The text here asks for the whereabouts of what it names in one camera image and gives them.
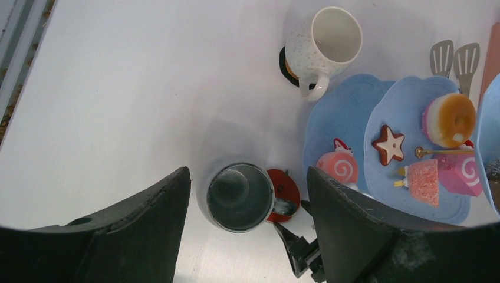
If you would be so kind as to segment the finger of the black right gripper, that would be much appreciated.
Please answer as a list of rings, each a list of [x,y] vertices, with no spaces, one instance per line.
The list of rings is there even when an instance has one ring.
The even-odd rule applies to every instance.
[[[295,277],[300,278],[307,270],[310,270],[314,282],[325,282],[318,239],[309,243],[303,236],[293,234],[278,222],[274,222],[273,226],[284,244]]]

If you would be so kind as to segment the dark green glazed mug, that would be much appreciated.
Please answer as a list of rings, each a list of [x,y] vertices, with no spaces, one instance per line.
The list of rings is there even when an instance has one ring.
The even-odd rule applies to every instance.
[[[215,225],[232,233],[249,232],[272,213],[293,216],[298,210],[293,201],[276,197],[270,175],[264,169],[245,162],[219,170],[202,200]]]

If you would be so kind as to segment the red round coaster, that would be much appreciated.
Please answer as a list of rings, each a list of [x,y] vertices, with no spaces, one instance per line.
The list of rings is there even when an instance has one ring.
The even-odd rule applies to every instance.
[[[268,169],[267,173],[269,174],[271,182],[274,186],[275,196],[280,199],[288,200],[294,203],[297,207],[291,216],[279,215],[272,212],[268,216],[267,222],[288,222],[296,214],[298,208],[300,207],[300,190],[295,181],[291,178],[288,170]]]

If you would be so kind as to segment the white star cookie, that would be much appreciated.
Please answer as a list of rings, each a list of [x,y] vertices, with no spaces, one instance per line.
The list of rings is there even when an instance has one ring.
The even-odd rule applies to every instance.
[[[374,140],[371,145],[378,151],[382,166],[388,166],[392,160],[398,162],[404,160],[402,150],[404,140],[404,134],[394,133],[386,124],[381,127],[379,138]]]

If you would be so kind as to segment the magenta swirl roll cake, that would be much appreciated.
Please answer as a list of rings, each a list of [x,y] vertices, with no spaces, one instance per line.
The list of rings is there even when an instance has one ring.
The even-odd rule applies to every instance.
[[[474,153],[435,154],[440,184],[450,193],[479,196],[483,192]]]

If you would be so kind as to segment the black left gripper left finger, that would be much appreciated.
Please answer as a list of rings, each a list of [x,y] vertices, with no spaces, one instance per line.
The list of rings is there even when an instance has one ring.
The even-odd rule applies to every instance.
[[[190,199],[187,167],[69,224],[1,228],[2,282],[172,282]]]

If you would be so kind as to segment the white speckled mug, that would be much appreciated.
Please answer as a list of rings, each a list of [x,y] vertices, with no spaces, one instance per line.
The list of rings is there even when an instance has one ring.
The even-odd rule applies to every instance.
[[[284,45],[285,68],[296,76],[301,97],[314,102],[355,61],[362,45],[358,20],[345,9],[328,6],[292,30]]]

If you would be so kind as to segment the blue three-tier cake stand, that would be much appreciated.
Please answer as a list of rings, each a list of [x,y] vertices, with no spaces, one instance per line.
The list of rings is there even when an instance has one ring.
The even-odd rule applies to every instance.
[[[402,212],[453,225],[475,226],[499,221],[484,194],[477,198],[439,188],[439,206],[413,199],[409,191],[395,187],[396,170],[417,161],[415,148],[434,149],[422,132],[422,114],[428,104],[458,88],[445,77],[421,79],[410,76],[399,81],[380,81],[367,74],[344,80],[325,94],[313,108],[305,130],[302,168],[315,166],[319,158],[334,148],[334,139],[349,147],[360,170],[357,187],[375,200]],[[404,134],[404,159],[380,164],[371,145],[380,129],[388,125]]]

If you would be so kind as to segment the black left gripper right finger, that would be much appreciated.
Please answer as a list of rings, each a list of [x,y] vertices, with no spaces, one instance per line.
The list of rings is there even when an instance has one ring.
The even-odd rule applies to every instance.
[[[499,224],[473,228],[401,212],[307,172],[327,282],[498,282]]]

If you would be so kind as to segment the orange round jelly cake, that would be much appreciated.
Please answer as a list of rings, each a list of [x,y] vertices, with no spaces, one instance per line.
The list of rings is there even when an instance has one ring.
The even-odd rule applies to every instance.
[[[449,93],[434,99],[422,114],[422,131],[431,143],[446,148],[463,145],[472,135],[476,110],[461,93]]]

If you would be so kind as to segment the light pink swirl roll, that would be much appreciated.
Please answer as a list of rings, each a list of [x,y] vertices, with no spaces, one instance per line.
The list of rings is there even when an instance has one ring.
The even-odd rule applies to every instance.
[[[343,184],[356,184],[359,179],[359,167],[351,147],[341,139],[333,140],[334,150],[323,154],[316,166]]]

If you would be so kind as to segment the pink cake slice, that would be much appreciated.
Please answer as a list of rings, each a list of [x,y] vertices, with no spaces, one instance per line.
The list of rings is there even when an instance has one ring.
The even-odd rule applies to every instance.
[[[436,159],[413,163],[398,172],[404,178],[395,181],[394,187],[406,187],[413,199],[435,208],[439,206],[439,175]]]

